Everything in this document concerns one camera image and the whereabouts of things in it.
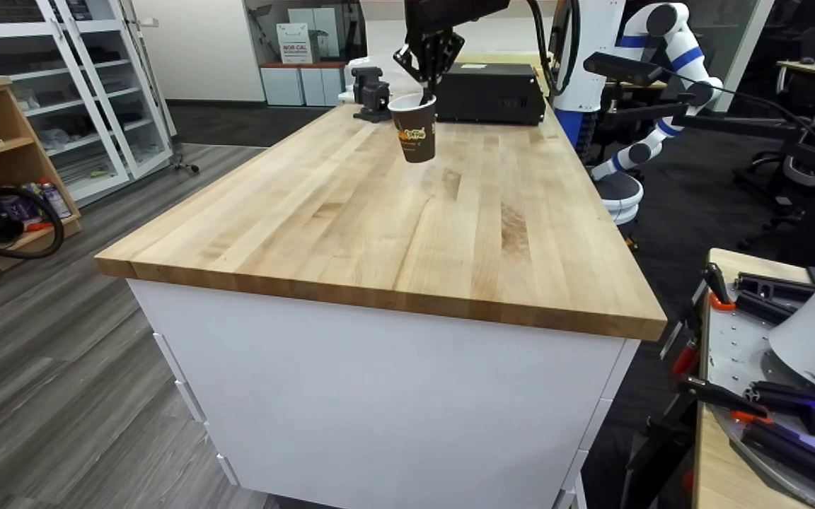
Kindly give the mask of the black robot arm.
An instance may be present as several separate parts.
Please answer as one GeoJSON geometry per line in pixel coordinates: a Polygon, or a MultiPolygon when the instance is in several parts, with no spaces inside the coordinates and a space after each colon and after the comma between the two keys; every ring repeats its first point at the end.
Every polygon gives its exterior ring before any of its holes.
{"type": "Polygon", "coordinates": [[[394,62],[414,78],[411,98],[430,101],[465,51],[458,24],[505,10],[513,0],[405,0],[405,40],[394,62]]]}

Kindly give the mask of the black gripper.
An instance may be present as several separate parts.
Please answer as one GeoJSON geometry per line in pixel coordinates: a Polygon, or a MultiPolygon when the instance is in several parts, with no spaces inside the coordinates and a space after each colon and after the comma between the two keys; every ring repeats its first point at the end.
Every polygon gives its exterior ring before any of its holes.
{"type": "Polygon", "coordinates": [[[465,48],[465,37],[454,24],[411,20],[405,44],[394,51],[394,62],[422,84],[422,101],[437,98],[442,76],[449,71],[454,59],[465,48]],[[428,59],[428,76],[414,64],[415,59],[428,59]]]}

